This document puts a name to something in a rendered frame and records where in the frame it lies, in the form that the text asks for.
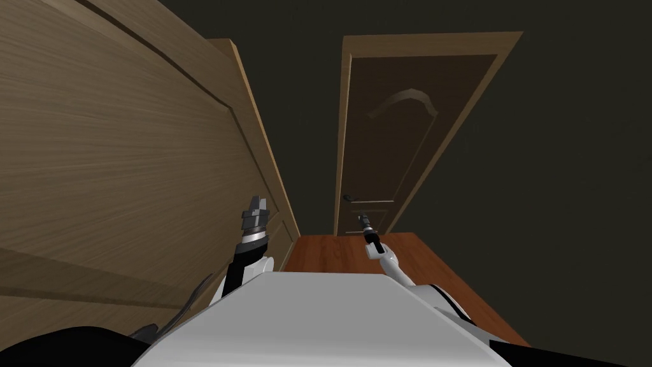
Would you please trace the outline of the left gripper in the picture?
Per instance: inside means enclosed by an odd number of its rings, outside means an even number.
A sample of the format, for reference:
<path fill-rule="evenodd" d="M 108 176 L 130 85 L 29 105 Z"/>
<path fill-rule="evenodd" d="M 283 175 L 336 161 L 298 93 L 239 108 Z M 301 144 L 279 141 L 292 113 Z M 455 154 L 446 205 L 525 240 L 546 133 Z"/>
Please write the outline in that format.
<path fill-rule="evenodd" d="M 243 211 L 242 226 L 243 236 L 266 232 L 270 211 L 267 210 L 267 199 L 253 196 L 249 210 Z"/>

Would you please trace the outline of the dark brown door leaf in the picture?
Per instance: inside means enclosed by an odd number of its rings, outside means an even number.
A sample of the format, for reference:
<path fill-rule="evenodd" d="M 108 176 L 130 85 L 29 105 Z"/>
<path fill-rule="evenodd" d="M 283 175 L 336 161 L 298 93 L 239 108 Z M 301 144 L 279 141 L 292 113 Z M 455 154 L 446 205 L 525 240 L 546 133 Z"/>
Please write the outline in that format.
<path fill-rule="evenodd" d="M 354 58 L 347 106 L 338 234 L 368 215 L 388 229 L 494 55 Z M 343 200 L 350 194 L 359 201 Z"/>

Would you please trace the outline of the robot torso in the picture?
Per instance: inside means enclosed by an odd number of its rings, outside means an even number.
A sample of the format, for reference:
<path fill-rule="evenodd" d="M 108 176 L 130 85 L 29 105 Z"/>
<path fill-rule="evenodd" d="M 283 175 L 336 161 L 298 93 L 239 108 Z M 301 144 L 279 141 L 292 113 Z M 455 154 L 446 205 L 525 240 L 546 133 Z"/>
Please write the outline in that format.
<path fill-rule="evenodd" d="M 463 313 L 436 286 L 381 274 L 265 272 L 133 367 L 511 367 Z"/>

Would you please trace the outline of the light brown door leaf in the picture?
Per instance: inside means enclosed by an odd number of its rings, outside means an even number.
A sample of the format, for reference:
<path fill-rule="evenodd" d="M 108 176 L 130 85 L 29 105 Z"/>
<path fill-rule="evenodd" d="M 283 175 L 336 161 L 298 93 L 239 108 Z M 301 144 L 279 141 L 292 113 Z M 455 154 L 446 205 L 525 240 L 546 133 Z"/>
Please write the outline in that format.
<path fill-rule="evenodd" d="M 207 307 L 252 196 L 299 232 L 233 42 L 160 0 L 0 0 L 0 350 Z"/>

